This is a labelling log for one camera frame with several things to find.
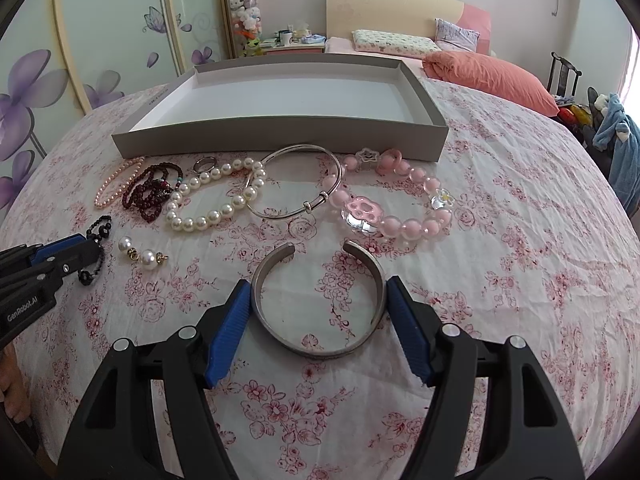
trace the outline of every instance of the pearl bracelet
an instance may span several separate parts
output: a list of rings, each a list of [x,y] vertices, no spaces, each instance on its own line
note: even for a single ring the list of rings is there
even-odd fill
[[[138,176],[138,172],[142,168],[142,163],[144,161],[145,161],[145,157],[137,156],[136,158],[132,158],[130,160],[125,160],[122,164],[120,164],[118,166],[118,168],[116,169],[116,171],[111,173],[111,175],[107,178],[107,180],[105,180],[102,183],[102,185],[100,186],[100,189],[98,190],[98,193],[95,194],[94,206],[96,208],[98,208],[98,209],[103,209],[103,208],[107,207],[111,202],[116,200],[124,192],[124,190],[127,189],[129,184],[131,184],[133,182],[133,180]],[[133,173],[131,173],[129,178],[127,180],[125,180],[123,184],[118,186],[118,189],[116,190],[115,193],[113,193],[106,200],[103,200],[101,202],[100,201],[100,196],[103,194],[104,190],[107,189],[107,187],[111,183],[111,181],[113,181],[119,174],[121,174],[129,166],[133,166],[133,165],[135,165],[135,168],[133,169]]]
[[[193,218],[180,218],[177,210],[191,191],[200,189],[202,184],[208,184],[214,180],[220,180],[223,176],[228,176],[236,171],[250,170],[253,181],[250,186],[242,190],[242,194],[235,195],[230,202],[223,204],[220,209],[212,209],[206,216]],[[185,231],[191,233],[194,230],[204,231],[209,227],[219,224],[222,219],[231,218],[237,210],[242,209],[247,202],[251,202],[258,197],[258,190],[264,187],[267,172],[264,165],[259,160],[254,161],[250,156],[245,160],[236,158],[231,164],[223,164],[220,168],[213,167],[209,171],[203,171],[200,176],[194,176],[188,182],[183,182],[178,189],[171,193],[169,202],[166,204],[166,221],[174,231]]]
[[[428,177],[424,168],[412,168],[409,161],[402,158],[400,151],[386,150],[380,155],[364,148],[355,155],[345,156],[342,167],[347,172],[375,167],[378,174],[408,176],[413,183],[422,185],[430,197],[432,208],[422,222],[417,218],[401,221],[397,216],[385,215],[382,206],[373,200],[350,194],[348,187],[344,185],[329,197],[329,204],[341,210],[342,218],[351,228],[369,235],[380,232],[386,238],[402,237],[407,241],[417,241],[420,238],[434,237],[450,224],[455,200],[449,191],[441,187],[437,178]],[[322,188],[332,186],[336,179],[336,175],[329,174],[322,181]]]

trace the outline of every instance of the pink beaded bracelet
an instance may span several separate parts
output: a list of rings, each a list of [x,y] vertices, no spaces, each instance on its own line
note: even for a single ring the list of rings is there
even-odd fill
[[[140,168],[142,168],[142,163],[144,161],[145,161],[145,157],[137,156],[136,158],[125,160],[122,164],[120,164],[116,169],[116,171],[114,171],[113,173],[111,173],[110,176],[107,177],[107,179],[100,186],[98,193],[95,194],[94,206],[97,209],[102,209],[107,207],[114,200],[116,200],[124,192],[124,190],[127,189],[127,186],[131,184],[134,181],[134,179],[138,176],[138,172],[140,171]],[[104,190],[107,189],[107,186],[113,180],[115,180],[119,174],[121,174],[129,166],[133,166],[134,164],[136,165],[136,167],[133,169],[133,173],[131,173],[129,178],[125,180],[122,184],[120,184],[120,186],[118,186],[118,189],[111,196],[109,196],[106,200],[103,200],[101,202],[100,196],[103,194]]]
[[[350,227],[364,234],[380,232],[387,238],[400,236],[407,241],[417,241],[420,238],[434,237],[450,224],[455,200],[449,191],[441,187],[437,178],[427,176],[424,168],[413,168],[408,160],[402,158],[399,150],[386,150],[380,155],[364,148],[355,155],[345,156],[342,163],[345,174],[375,168],[380,175],[395,173],[408,176],[415,184],[422,184],[433,208],[422,222],[417,218],[409,218],[403,222],[397,216],[385,215],[384,209],[377,202],[365,196],[352,195],[348,186],[342,184],[329,195],[329,204],[342,211],[342,218]],[[322,188],[330,188],[335,179],[334,174],[326,176],[322,181]]]

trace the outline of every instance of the pink headboard section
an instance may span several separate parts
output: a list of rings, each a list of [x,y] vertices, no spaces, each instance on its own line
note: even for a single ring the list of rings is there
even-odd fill
[[[480,33],[478,40],[478,50],[480,54],[489,54],[489,44],[491,43],[491,15],[486,10],[465,4],[462,16],[456,23],[462,28],[470,28]]]

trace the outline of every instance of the silver ring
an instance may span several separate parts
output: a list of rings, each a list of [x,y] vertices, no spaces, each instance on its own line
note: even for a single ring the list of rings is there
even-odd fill
[[[215,168],[218,164],[218,160],[214,156],[203,156],[196,160],[193,165],[193,173],[201,174],[203,171],[209,171]]]
[[[373,279],[376,282],[376,311],[371,319],[371,324],[369,329],[361,336],[359,339],[351,343],[350,345],[345,346],[345,348],[341,348],[340,350],[324,350],[319,352],[308,352],[299,346],[294,345],[293,343],[287,341],[283,337],[281,337],[272,327],[269,325],[267,320],[264,317],[264,313],[262,311],[262,301],[260,300],[260,294],[262,293],[262,285],[264,284],[264,280],[267,277],[267,274],[271,269],[280,261],[282,261],[287,256],[291,256],[296,251],[296,246],[291,242],[281,245],[280,247],[276,247],[273,251],[271,251],[263,261],[260,262],[258,268],[255,270],[254,278],[251,282],[251,306],[254,310],[255,315],[262,323],[262,326],[267,329],[267,331],[277,339],[277,341],[286,346],[289,350],[295,352],[296,354],[302,355],[304,357],[309,357],[312,359],[333,359],[336,357],[340,357],[343,355],[347,355],[353,352],[356,348],[362,345],[371,335],[376,331],[380,320],[382,319],[382,315],[385,312],[386,308],[386,283],[383,278],[382,268],[378,261],[373,257],[369,251],[360,247],[357,243],[351,242],[350,240],[345,241],[342,246],[342,250],[348,252],[351,256],[354,256],[358,260],[360,260],[367,269],[370,270],[373,275]]]
[[[291,212],[291,213],[286,213],[284,215],[266,215],[265,213],[260,213],[258,211],[256,211],[254,209],[253,206],[251,206],[251,204],[249,204],[248,202],[246,203],[246,207],[249,211],[251,211],[254,215],[259,216],[260,218],[264,218],[265,220],[287,220],[289,218],[293,218],[294,216],[298,216],[301,215],[302,213],[311,213],[316,207],[318,207],[319,205],[323,204],[324,202],[326,202],[328,200],[328,196],[331,195],[331,193],[333,193],[336,189],[338,189],[338,186],[340,186],[340,181],[342,180],[342,164],[340,164],[340,161],[338,160],[338,158],[329,150],[326,150],[325,148],[323,148],[322,146],[316,146],[315,144],[294,144],[292,146],[287,146],[286,148],[282,148],[281,150],[278,150],[277,152],[273,152],[270,153],[269,155],[267,155],[263,160],[261,160],[260,162],[263,163],[265,166],[267,165],[268,162],[271,162],[274,158],[284,155],[285,153],[290,153],[290,152],[323,152],[326,153],[327,155],[329,155],[332,160],[334,161],[334,164],[337,166],[338,168],[338,178],[335,181],[335,183],[331,186],[331,189],[327,192],[321,191],[318,196],[313,199],[311,202],[305,202],[303,203],[302,207],[300,209],[296,209],[295,211]],[[253,177],[253,173],[249,173],[249,175],[247,175],[247,178],[244,181],[244,187],[243,189],[246,189],[249,184],[251,183],[251,179]]]

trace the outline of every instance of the wooden headboard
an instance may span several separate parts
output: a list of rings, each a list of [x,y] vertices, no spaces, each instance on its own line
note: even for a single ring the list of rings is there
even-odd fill
[[[491,16],[458,0],[326,0],[328,38],[351,39],[359,28],[434,38],[436,18],[477,30],[478,52],[489,53]]]

